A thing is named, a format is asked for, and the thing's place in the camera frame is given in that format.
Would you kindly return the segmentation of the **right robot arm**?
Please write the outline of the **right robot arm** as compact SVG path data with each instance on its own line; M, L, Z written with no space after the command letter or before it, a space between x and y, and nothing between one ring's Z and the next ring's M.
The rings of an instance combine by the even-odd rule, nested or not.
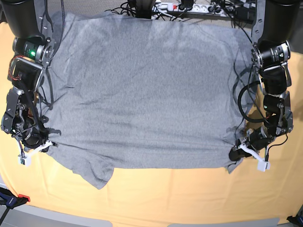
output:
M44 126L42 109L37 108L44 73L51 60L54 40L44 34L44 23L52 26L46 0L2 0L0 21L7 23L15 36L14 57L9 63L7 79L12 83L6 98L1 130L17 140L21 151L37 149L47 152L49 129Z

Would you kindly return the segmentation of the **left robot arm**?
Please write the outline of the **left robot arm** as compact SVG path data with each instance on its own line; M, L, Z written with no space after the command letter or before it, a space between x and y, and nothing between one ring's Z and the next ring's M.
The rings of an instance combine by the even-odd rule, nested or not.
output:
M261 123L257 129L249 129L247 136L239 138L229 152L231 161L245 157L257 157L265 149L268 161L272 142L293 130L293 113L287 88L292 81L288 69L291 57L288 42L294 28L301 2L299 0L258 0L256 17L251 31L252 67L250 73L258 76L248 81L238 95L238 108L242 117L250 123ZM248 117L241 105L244 92L261 85L264 87L263 107L266 115L260 119Z

